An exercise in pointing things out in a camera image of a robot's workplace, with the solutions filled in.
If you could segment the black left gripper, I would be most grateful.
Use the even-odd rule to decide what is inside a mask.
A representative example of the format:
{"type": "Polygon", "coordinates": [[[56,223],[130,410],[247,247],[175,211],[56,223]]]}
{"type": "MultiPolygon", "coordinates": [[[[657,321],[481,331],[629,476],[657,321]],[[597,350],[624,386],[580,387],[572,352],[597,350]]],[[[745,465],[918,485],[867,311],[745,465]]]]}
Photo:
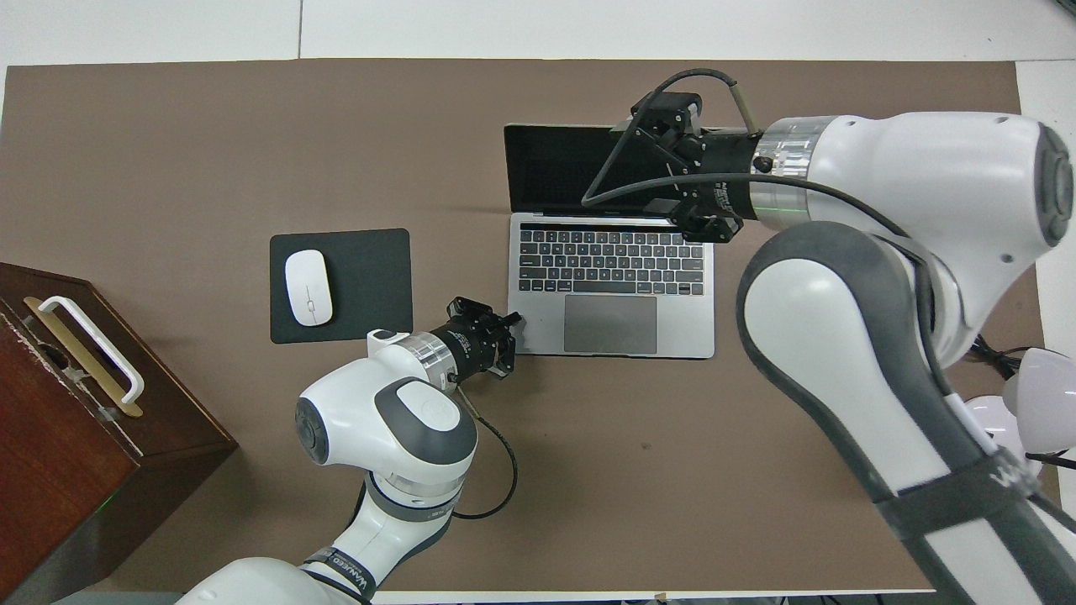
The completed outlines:
{"type": "Polygon", "coordinates": [[[497,378],[514,371],[516,340],[506,333],[523,320],[521,314],[498,315],[489,305],[465,297],[454,298],[445,312],[447,322],[438,327],[437,338],[452,354],[450,383],[485,371],[497,378]]]}

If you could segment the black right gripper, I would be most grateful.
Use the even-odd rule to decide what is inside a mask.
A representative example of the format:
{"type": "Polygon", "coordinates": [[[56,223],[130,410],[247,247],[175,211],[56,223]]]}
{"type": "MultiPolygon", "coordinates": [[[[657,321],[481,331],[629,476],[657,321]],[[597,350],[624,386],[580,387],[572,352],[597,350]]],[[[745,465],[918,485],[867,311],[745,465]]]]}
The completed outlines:
{"type": "MultiPolygon", "coordinates": [[[[758,136],[735,128],[699,130],[702,96],[694,92],[660,92],[641,111],[643,99],[631,108],[639,118],[639,141],[667,168],[669,175],[748,175],[758,136]]],[[[695,244],[730,244],[741,231],[741,219],[754,221],[750,184],[708,182],[676,185],[683,202],[672,226],[695,244]]]]}

